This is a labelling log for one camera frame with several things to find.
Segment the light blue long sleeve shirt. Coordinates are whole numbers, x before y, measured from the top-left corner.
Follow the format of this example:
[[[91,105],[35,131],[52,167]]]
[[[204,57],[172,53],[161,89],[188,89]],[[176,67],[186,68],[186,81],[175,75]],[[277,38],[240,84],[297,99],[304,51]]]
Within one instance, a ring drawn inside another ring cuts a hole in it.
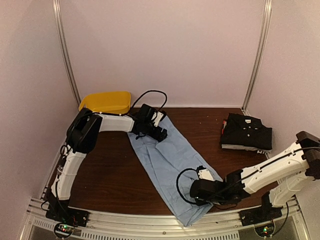
[[[197,206],[190,203],[190,188],[198,178],[195,169],[203,166],[215,180],[221,181],[222,178],[192,147],[169,117],[165,117],[159,125],[167,130],[167,138],[161,142],[149,136],[137,138],[133,133],[128,133],[128,138],[169,210],[185,227],[189,227],[212,208],[210,204]]]

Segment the yellow plastic basket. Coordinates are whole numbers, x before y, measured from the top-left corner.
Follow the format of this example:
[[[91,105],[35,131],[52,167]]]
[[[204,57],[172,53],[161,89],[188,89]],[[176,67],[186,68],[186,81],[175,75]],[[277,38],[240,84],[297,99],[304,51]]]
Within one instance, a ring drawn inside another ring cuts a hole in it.
[[[125,114],[131,107],[131,93],[128,91],[99,92],[87,95],[78,110],[90,109],[93,112]]]

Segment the grey shirt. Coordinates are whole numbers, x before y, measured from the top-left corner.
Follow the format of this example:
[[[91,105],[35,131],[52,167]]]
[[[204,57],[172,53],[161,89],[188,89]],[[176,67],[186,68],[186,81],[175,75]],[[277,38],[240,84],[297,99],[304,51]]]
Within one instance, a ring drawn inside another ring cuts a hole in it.
[[[244,145],[234,145],[234,144],[222,144],[222,149],[229,149],[229,150],[244,150],[244,151],[257,151],[262,153],[271,153],[271,150],[261,149],[254,146],[244,146]]]

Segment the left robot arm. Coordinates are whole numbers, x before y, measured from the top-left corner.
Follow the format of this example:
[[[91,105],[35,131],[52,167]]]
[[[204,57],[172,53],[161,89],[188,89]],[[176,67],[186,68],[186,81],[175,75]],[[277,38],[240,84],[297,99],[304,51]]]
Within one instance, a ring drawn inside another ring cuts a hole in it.
[[[167,130],[160,127],[166,115],[165,111],[147,104],[133,114],[94,112],[82,108],[66,132],[57,174],[47,195],[53,215],[61,222],[72,218],[72,211],[67,207],[71,189],[83,160],[95,148],[99,133],[125,132],[137,138],[148,136],[162,142],[168,136]]]

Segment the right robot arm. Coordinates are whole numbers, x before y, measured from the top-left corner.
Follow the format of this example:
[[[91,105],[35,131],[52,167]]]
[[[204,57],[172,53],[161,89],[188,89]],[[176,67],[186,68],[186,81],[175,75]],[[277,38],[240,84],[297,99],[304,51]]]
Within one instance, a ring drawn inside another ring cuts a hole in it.
[[[306,131],[297,133],[296,137],[296,142],[283,152],[231,172],[224,181],[213,179],[206,169],[199,170],[198,179],[190,187],[190,197],[198,206],[236,205],[261,188],[282,180],[266,194],[267,202],[256,210],[259,220],[268,220],[276,208],[284,206],[297,192],[320,178],[320,139]]]

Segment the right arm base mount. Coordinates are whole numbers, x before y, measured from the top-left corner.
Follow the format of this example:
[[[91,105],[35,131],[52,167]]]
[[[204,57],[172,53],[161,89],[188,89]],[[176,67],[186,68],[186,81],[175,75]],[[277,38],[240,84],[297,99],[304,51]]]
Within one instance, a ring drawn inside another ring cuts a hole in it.
[[[263,222],[268,222],[282,216],[282,207],[271,207],[264,209],[262,206],[241,210],[239,217],[242,226],[256,225]]]

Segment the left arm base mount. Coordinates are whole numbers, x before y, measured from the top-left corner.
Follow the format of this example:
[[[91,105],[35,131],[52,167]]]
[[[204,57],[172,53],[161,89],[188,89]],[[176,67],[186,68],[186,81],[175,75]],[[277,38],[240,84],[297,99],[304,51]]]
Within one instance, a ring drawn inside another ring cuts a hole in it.
[[[57,208],[49,207],[45,217],[69,226],[86,227],[89,212],[75,208],[61,208],[60,206]]]

